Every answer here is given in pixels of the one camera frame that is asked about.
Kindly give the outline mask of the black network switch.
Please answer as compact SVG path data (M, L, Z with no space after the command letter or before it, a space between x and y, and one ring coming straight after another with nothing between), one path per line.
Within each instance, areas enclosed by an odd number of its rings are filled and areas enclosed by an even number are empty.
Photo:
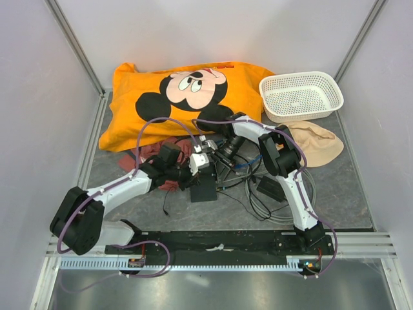
M212 168L202 169L198 174L197 183L190 188L190 201L200 203L216 200L216 174Z

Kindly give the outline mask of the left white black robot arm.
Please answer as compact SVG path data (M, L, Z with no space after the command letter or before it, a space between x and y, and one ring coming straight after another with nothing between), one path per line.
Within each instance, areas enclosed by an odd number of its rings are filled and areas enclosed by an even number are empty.
M200 147L185 157L177 145L166 143L158 154L114 181L88 190L71 188L50 224L51 233L57 237L57 252L84 255L97 245L120 246L128 254L138 252L142 239L137 227L128 220L106 222L105 216L166 181L176 181L181 189L191 186L208 164L208 156Z

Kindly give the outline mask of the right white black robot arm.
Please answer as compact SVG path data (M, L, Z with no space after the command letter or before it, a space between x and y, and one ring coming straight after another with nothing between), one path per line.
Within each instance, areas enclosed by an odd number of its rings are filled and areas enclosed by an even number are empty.
M219 127L216 132L231 133L259 145L265 168L276 177L292 211L297 250L303 254L316 250L325 237L325 230L303 185L302 172L307 165L301 161L307 159L289 129L265 125L241 114L211 123Z

